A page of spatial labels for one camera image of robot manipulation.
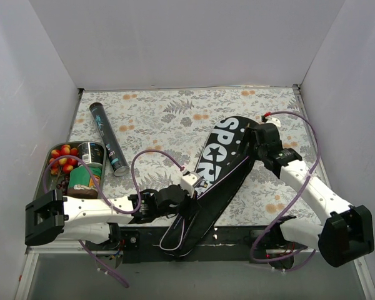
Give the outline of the black racket cover bag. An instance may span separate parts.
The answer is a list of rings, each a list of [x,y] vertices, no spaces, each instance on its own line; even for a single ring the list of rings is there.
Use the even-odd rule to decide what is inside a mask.
[[[237,194],[255,158],[254,133],[259,123],[242,116],[219,121],[209,133],[194,172],[201,178],[197,197],[181,205],[159,242],[168,255],[184,257],[203,239]]]

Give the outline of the black shuttlecock tube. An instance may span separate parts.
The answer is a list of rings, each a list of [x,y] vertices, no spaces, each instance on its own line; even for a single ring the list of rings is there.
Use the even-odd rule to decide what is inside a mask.
[[[104,106],[100,102],[95,102],[90,105],[89,110],[106,147],[107,156],[114,175],[117,177],[125,175],[129,172],[129,165],[106,115]]]

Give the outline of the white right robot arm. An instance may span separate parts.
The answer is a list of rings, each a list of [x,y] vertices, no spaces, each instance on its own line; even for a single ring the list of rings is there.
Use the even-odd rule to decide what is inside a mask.
[[[298,243],[319,251],[332,267],[339,267],[374,251],[373,219],[364,206],[353,206],[325,185],[293,149],[283,148],[276,125],[255,126],[258,158],[266,169],[293,188],[316,213],[319,225],[298,218],[285,218],[284,210],[256,238],[252,248],[269,236],[277,248]]]

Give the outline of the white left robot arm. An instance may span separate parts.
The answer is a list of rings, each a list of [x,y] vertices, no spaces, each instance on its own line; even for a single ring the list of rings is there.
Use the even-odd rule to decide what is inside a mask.
[[[57,239],[85,240],[116,249],[121,241],[117,225],[146,224],[177,214],[198,198],[192,187],[171,185],[160,191],[119,197],[106,204],[102,199],[81,199],[55,189],[26,205],[27,246],[42,246]]]

